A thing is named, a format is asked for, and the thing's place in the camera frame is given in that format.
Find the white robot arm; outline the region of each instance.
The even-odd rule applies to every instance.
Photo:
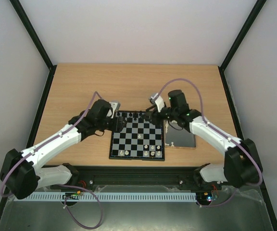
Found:
[[[94,135],[97,130],[103,132],[106,129],[121,130],[125,121],[122,117],[114,117],[119,107],[119,102],[97,100],[80,121],[83,112],[73,117],[61,130],[41,143],[21,152],[15,149],[10,150],[5,156],[0,179],[4,180],[13,166],[26,158],[6,181],[6,186],[18,199],[29,196],[37,188],[66,184],[77,175],[76,170],[70,164],[42,167],[58,153]]]
[[[197,184],[212,181],[228,181],[234,187],[241,187],[248,182],[257,182],[261,162],[255,144],[250,139],[241,140],[209,122],[202,114],[189,109],[184,93],[173,90],[168,93],[171,107],[166,107],[158,93],[149,100],[153,104],[147,109],[145,119],[153,124],[163,120],[175,120],[178,125],[190,133],[197,135],[212,145],[224,157],[223,164],[206,164],[197,169]]]

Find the white wall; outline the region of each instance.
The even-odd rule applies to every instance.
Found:
[[[257,144],[277,216],[277,1],[266,2],[226,77],[243,132]]]
[[[53,63],[217,64],[256,0],[21,0]]]
[[[0,0],[0,168],[10,149],[26,146],[47,76],[12,5]]]

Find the chessboard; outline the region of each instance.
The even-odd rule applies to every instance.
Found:
[[[153,125],[141,116],[144,112],[118,111],[126,127],[120,132],[113,131],[110,159],[140,159],[164,161],[164,128]]]

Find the wooden table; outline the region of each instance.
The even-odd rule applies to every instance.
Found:
[[[215,125],[236,135],[218,67],[215,65],[153,65],[153,64],[59,64],[54,75],[35,143],[67,124],[68,120],[85,110],[94,91],[107,101],[118,100],[120,110],[145,110],[148,98],[174,78],[187,78],[201,91],[205,116]],[[200,111],[195,89],[185,82],[169,85],[167,93],[181,89],[190,105]],[[91,136],[53,158],[49,165],[70,163],[83,166],[201,166],[221,163],[223,156],[211,145],[197,137],[197,147],[165,148],[165,161],[110,160],[111,132],[103,137]]]

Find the black frame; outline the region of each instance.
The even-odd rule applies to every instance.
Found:
[[[19,0],[10,0],[15,11],[20,17],[23,25],[25,26],[27,32],[29,33],[31,39],[33,40],[35,46],[37,47],[40,55],[42,56],[44,62],[46,63],[49,69],[49,75],[47,78],[47,82],[42,93],[42,97],[39,103],[39,107],[35,116],[35,120],[30,132],[30,136],[27,142],[26,147],[30,147],[33,145],[35,141],[35,137],[38,131],[38,127],[41,121],[41,117],[43,114],[43,110],[48,98],[48,94],[50,91],[50,87],[54,78],[54,73],[57,65],[53,65],[48,54],[46,53],[38,35],[36,34],[31,22],[29,21],[21,3]],[[251,13],[249,14],[247,20],[245,21],[241,31],[236,37],[232,47],[230,48],[227,56],[225,57],[221,66],[219,66],[219,73],[222,79],[223,88],[225,90],[228,106],[230,108],[230,112],[232,115],[232,119],[234,122],[234,126],[236,129],[237,136],[243,139],[242,130],[240,127],[239,119],[236,113],[236,109],[229,91],[229,87],[227,84],[227,79],[225,77],[225,69],[236,53],[238,47],[242,43],[244,37],[247,32],[251,28],[254,23],[256,17],[258,16],[260,10],[264,6],[266,0],[257,0],[255,3]],[[191,173],[193,173],[196,167],[76,167],[80,171],[80,175],[89,182],[89,180],[93,180],[93,185],[107,185],[107,184],[125,184],[125,185],[166,185],[166,186],[179,186],[182,190],[193,190],[194,192],[201,192],[200,189],[195,188],[195,186],[189,182],[189,177],[191,178]],[[269,217],[273,226],[273,229],[277,231],[277,219],[275,213],[272,208],[272,204],[264,183],[260,186],[262,191],[262,195],[264,201],[266,203],[267,211],[269,213]],[[2,198],[0,202],[0,219],[6,205],[7,198]]]

